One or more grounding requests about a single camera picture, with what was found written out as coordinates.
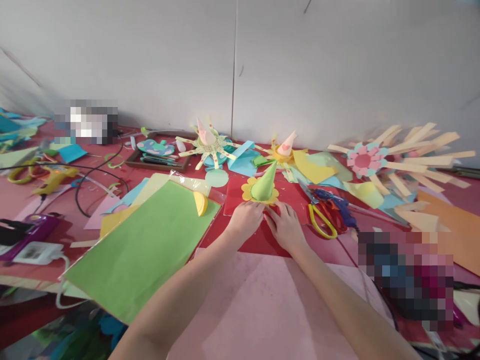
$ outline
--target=hand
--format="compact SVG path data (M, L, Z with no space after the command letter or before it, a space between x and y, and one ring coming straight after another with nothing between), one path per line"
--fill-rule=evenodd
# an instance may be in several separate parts
M265 216L265 220L280 246L292 254L298 248L307 245L304 232L297 213L290 205L284 202L276 202L275 205L280 209L280 216L268 207L270 217Z
M238 205L231 216L225 231L235 238L247 241L259 228L264 219L265 204L260 202L242 202Z

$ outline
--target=purple device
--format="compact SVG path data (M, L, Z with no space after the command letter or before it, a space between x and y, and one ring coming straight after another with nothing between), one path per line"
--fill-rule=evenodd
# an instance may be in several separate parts
M11 247L6 253L0 255L0 261L12 261L32 241L42 242L60 223L54 215L31 214L23 219L22 223L31 227L25 231L25 237Z

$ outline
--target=pink paper sheet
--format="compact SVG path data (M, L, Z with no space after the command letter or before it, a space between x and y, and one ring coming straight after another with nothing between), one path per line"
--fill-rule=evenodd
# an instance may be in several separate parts
M63 193L67 192L68 190L70 190L72 187L70 185L62 185L62 186L59 186L58 187L58 191L57 192L54 192L54 193L51 193L50 195L48 195L46 198L45 198L45 201L43 202L43 204L38 208L38 210L36 211L37 213L41 213L50 203L52 203L56 198L58 198L60 195L62 195ZM40 198L40 196L38 195L35 195L34 199L32 200L31 203L29 203L27 206L25 206L23 208L22 211L20 211L20 213L18 213L18 215L13 219L15 221L22 221L23 219L25 219L28 215L30 214L33 214L35 209L40 205L40 202L42 201L42 199Z
M202 251L198 248L195 255ZM393 326L366 274L356 267L328 266ZM214 279L197 315L168 354L168 360L178 359L357 357L293 259L237 252Z
M120 201L120 198L117 196L115 197L105 196L103 201L96 208L95 212L91 215L91 218L89 218L88 221L86 222L84 229L100 230L102 228L102 219L104 217L102 213L110 209L119 201ZM115 209L114 213L122 211L124 208L126 208L126 206L125 207L119 206L118 208Z

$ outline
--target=paper circle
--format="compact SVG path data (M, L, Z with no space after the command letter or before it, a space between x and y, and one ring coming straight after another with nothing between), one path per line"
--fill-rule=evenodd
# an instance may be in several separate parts
M229 182L229 174L222 169L213 169L206 173L205 180L214 188L221 188Z

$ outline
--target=paper sunflower craft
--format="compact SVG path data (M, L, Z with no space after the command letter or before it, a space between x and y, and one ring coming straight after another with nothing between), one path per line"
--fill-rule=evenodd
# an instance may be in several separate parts
M193 141L180 136L177 136L175 139L184 143L193 144L195 149L190 151L180 152L178 155L180 157L185 157L193 154L202 154L200 162L196 165L195 170L198 170L202 167L203 163L208 156L211 156L213 159L213 164L215 169L219 169L219 158L217 153L220 153L221 156L227 157L229 159L235 160L237 157L225 151L224 147L235 147L239 148L241 145L227 141L226 135L219 135L218 131L212 126L212 121L210 117L207 117L208 128L205 128L200 119L197 119L198 127L193 129L198 134L198 139Z
M241 186L242 198L245 201L273 204L278 200L279 191L275 188L275 174L277 162L272 162L262 177L250 177L246 184Z
M277 136L274 135L271 139L271 148L264 149L259 146L255 146L255 148L266 152L268 156L266 157L268 160L277 160L278 165L285 169L286 178L289 182L293 182L295 177L291 170L291 165L295 163L294 155L292 153L292 147L294 144L294 140L297 137L297 133L294 131L290 134L289 137L282 144L277 144Z
M434 129L435 126L429 122L425 126L414 127L403 140L398 140L396 136L402 128L394 125L367 143L350 143L354 149L337 145L329 145L328 149L346 154L347 166L358 178L369 178L383 195L390 194L391 188L403 197L410 196L412 192L407 187L408 179L404 177L407 175L416 184L420 183L437 193L444 189L432 180L467 188L470 186L468 182L438 172L436 168L451 168L456 159L473 157L475 151L436 154L444 151L447 144L460 136L456 132L446 132L428 140L440 132Z

